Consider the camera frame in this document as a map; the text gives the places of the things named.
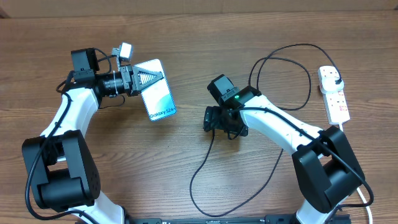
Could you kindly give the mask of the Samsung Galaxy smartphone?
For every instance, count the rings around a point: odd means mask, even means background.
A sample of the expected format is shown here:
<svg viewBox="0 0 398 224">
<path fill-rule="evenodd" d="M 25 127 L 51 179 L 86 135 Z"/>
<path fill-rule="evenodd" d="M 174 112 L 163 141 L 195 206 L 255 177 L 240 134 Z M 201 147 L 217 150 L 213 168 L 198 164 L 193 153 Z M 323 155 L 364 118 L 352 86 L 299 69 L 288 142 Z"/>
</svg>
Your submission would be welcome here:
<svg viewBox="0 0 398 224">
<path fill-rule="evenodd" d="M 134 66 L 138 69 L 139 75 L 148 79 L 147 70 L 152 72 L 160 72 L 163 78 L 156 81 L 151 86 L 141 91 L 143 102 L 146 106 L 149 119 L 157 121 L 172 116 L 177 112 L 172 93 L 167 82 L 167 78 L 159 59 L 138 63 Z"/>
</svg>

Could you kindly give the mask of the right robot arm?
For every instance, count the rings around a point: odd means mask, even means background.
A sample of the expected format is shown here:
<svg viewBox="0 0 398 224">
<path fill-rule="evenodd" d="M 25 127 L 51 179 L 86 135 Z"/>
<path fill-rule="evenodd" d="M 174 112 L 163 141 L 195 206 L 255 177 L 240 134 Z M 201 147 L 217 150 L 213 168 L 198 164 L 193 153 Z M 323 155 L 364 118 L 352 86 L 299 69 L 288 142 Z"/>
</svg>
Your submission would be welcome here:
<svg viewBox="0 0 398 224">
<path fill-rule="evenodd" d="M 309 125 L 273 105 L 252 86 L 240 90 L 220 75 L 207 86 L 217 106 L 206 108 L 204 131 L 224 131 L 228 139 L 255 129 L 293 160 L 305 201 L 292 223 L 330 223 L 344 201 L 364 184 L 364 173 L 344 132 Z"/>
</svg>

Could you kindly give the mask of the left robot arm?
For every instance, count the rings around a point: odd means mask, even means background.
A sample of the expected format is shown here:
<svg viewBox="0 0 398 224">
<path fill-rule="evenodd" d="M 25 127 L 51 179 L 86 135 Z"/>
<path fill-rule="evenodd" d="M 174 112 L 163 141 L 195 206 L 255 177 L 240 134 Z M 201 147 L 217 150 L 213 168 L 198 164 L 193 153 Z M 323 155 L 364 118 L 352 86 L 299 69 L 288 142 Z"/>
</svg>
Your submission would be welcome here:
<svg viewBox="0 0 398 224">
<path fill-rule="evenodd" d="M 103 55 L 109 68 L 101 72 L 99 52 L 97 48 L 71 52 L 73 69 L 57 87 L 62 103 L 55 117 L 38 137 L 22 144 L 28 173 L 25 204 L 38 220 L 43 219 L 38 209 L 51 209 L 56 219 L 75 215 L 85 223 L 132 223 L 126 209 L 101 190 L 85 141 L 88 126 L 106 97 L 141 95 L 151 121 L 176 113 L 160 60 L 131 65 L 133 47 L 122 43 Z"/>
</svg>

